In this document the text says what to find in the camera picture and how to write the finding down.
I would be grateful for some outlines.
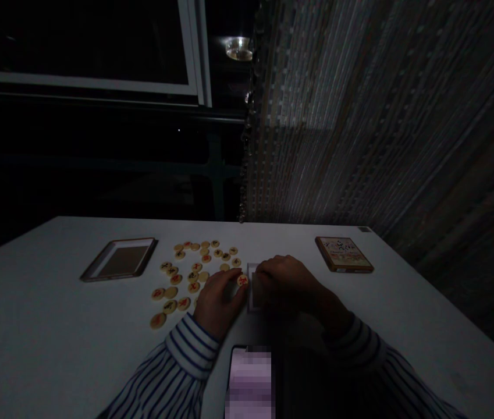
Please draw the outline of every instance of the curtain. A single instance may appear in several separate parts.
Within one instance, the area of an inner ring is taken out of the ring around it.
[[[241,216],[370,226],[494,340],[494,1],[262,2]]]

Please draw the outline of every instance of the phone screen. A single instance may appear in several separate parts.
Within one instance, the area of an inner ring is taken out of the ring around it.
[[[234,347],[225,397],[229,419],[274,419],[272,354],[268,349]]]

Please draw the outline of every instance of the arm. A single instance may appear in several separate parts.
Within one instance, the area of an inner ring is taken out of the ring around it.
[[[139,365],[109,405],[108,418],[197,418],[219,343],[241,310],[247,285],[225,303],[223,290],[240,269],[212,275],[200,291],[194,315],[186,314],[165,341]]]
[[[278,305],[316,317],[339,374],[354,380],[360,404],[376,416],[464,418],[438,398],[406,359],[351,313],[295,258],[275,257],[257,275]]]

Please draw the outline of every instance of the hand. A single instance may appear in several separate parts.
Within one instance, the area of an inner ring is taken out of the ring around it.
[[[309,314],[323,288],[311,272],[292,256],[276,255],[257,267],[257,276],[273,305]]]
[[[257,276],[272,305],[311,314],[329,332],[343,330],[351,318],[340,299],[292,256],[276,255],[262,262]]]
[[[204,330],[222,341],[227,334],[233,320],[241,311],[247,300],[248,284],[243,285],[231,301],[223,300],[223,291],[230,280],[236,280],[241,269],[230,269],[227,272],[219,271],[206,281],[200,291],[193,317]]]

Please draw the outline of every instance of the shirt sleeve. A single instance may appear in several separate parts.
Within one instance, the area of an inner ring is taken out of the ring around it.
[[[360,406],[377,417],[466,418],[440,399],[406,359],[354,314],[340,337],[323,334],[341,375],[353,378]]]
[[[136,369],[108,418],[198,418],[219,343],[187,315]]]

